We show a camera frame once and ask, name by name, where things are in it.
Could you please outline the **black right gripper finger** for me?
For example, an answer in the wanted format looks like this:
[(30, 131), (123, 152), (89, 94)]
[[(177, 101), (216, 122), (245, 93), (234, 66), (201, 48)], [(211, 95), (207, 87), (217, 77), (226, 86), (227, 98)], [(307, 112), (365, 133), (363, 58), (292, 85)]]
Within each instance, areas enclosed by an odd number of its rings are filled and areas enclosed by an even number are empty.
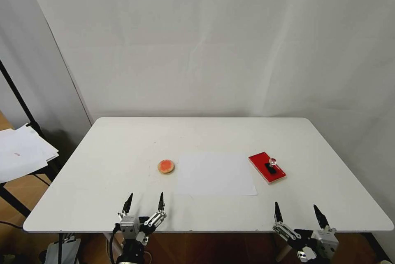
[(279, 208), (279, 204), (276, 201), (274, 203), (274, 225), (273, 230), (281, 236), (285, 241), (298, 239), (298, 234), (291, 229), (287, 224), (283, 222), (282, 214)]
[(313, 205), (314, 207), (314, 212), (315, 216), (317, 218), (318, 224), (320, 229), (318, 230), (313, 230), (313, 235), (334, 235), (337, 230), (335, 228), (331, 228), (326, 216), (319, 210), (318, 206), (316, 204)]

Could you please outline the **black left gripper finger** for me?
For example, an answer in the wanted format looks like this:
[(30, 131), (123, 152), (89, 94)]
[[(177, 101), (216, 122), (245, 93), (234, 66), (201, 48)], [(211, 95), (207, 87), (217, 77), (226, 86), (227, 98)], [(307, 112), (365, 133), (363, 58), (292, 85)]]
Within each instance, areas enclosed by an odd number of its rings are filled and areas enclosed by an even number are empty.
[(158, 210), (144, 222), (144, 226), (158, 227), (164, 221), (166, 216), (167, 214), (165, 212), (164, 195), (163, 192), (161, 192), (158, 203)]
[(125, 201), (122, 211), (118, 213), (118, 217), (120, 221), (123, 219), (123, 217), (128, 216), (132, 203), (132, 198), (133, 198), (133, 193), (131, 193), (128, 199)]

